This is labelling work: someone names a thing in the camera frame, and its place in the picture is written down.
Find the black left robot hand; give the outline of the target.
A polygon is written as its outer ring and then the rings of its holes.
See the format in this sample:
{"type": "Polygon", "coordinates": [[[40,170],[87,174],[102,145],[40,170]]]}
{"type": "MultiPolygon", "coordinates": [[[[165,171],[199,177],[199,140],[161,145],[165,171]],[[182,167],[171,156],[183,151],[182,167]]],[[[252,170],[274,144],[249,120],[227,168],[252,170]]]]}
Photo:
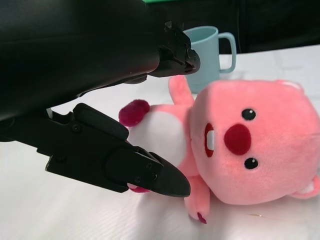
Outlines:
{"type": "Polygon", "coordinates": [[[128,142],[126,127],[80,103],[52,107],[147,76],[188,75],[200,58],[179,26],[141,0],[3,0],[0,3],[0,139],[33,146],[50,173],[118,193],[133,184],[187,197],[187,178],[128,142]]]}

